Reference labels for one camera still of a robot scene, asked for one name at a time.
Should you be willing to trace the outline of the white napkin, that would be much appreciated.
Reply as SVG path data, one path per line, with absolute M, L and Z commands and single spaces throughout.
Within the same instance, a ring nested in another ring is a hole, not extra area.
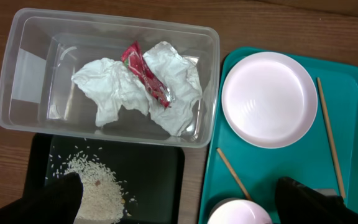
M 143 54 L 152 73 L 170 89 L 174 99 L 164 108 L 145 85 L 124 65 L 110 58 L 84 65 L 71 78 L 98 109 L 95 125 L 119 119 L 119 110 L 140 111 L 172 136 L 180 136 L 193 119 L 193 107 L 203 92 L 195 63 L 178 54 L 168 42 L 162 41 Z

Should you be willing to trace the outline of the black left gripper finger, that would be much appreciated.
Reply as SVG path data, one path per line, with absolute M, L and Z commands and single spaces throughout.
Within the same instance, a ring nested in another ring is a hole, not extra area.
M 77 173 L 0 208 L 0 223 L 73 224 L 81 205 L 83 184 Z

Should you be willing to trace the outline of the red snack wrapper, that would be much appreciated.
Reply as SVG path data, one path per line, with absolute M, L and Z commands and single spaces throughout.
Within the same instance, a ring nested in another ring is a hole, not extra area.
M 174 100 L 173 94 L 147 65 L 142 56 L 138 41 L 135 41 L 124 51 L 121 55 L 121 61 L 140 80 L 147 92 L 165 109 L 171 106 L 171 103 Z

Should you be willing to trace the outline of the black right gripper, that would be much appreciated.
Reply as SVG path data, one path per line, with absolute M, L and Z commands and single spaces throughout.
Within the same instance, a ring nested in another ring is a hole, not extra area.
M 358 224 L 334 189 L 311 189 L 290 178 L 279 178 L 275 206 L 281 224 Z

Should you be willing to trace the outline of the small pink bowl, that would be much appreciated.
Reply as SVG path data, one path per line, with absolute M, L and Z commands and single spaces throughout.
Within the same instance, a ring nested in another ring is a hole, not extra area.
M 227 198 L 215 205 L 207 224 L 272 224 L 267 211 L 255 202 Z

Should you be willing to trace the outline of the wooden chopstick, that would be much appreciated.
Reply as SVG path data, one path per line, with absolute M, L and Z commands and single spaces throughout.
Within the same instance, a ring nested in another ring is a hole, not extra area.
M 342 173 L 341 173 L 341 166 L 340 166 L 339 159 L 337 156 L 337 150 L 336 150 L 333 131 L 332 131 L 331 122 L 330 122 L 330 118 L 329 118 L 328 107 L 326 104 L 326 99 L 324 96 L 323 86 L 322 86 L 320 77 L 316 78 L 316 82 L 317 82 L 317 87 L 318 87 L 319 98 L 320 98 L 320 102 L 321 102 L 321 108 L 322 108 L 322 112 L 323 112 L 323 118 L 324 118 L 324 123 L 325 123 L 325 127 L 326 127 L 326 132 L 327 132 L 327 136 L 328 136 L 331 157 L 333 160 L 334 170 L 336 173 L 336 179 L 337 179 L 337 184 L 338 184 L 338 188 L 339 188 L 339 193 L 342 198 L 346 198 L 346 191 L 344 188 L 344 182 L 343 182 Z
M 220 148 L 217 148 L 216 151 L 219 154 L 219 156 L 221 157 L 221 159 L 223 160 L 224 164 L 226 165 L 226 167 L 229 170 L 229 172 L 231 173 L 231 175 L 233 176 L 233 178 L 236 181 L 237 185 L 240 187 L 242 193 L 245 195 L 245 198 L 247 200 L 253 201 L 252 197 L 250 196 L 250 193 L 245 188 L 244 184 L 241 182 L 240 178 L 238 177 L 237 173 L 233 169 L 232 165 L 230 164 L 230 162 L 228 161 L 227 157 L 224 155 L 222 150 Z

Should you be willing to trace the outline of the large pink plate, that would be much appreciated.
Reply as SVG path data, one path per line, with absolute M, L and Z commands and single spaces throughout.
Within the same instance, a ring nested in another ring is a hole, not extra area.
M 259 52 L 230 69 L 221 104 L 226 121 L 241 139 L 276 149 L 297 142 L 310 130 L 318 96 L 310 74 L 295 59 Z

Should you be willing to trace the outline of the pile of rice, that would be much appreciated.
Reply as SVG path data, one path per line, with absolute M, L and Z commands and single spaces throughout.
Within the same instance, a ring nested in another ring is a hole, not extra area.
M 125 199 L 125 180 L 119 180 L 115 170 L 103 161 L 103 147 L 52 146 L 48 153 L 45 182 L 76 173 L 83 185 L 75 223 L 122 223 L 133 216 L 128 206 L 136 199 Z

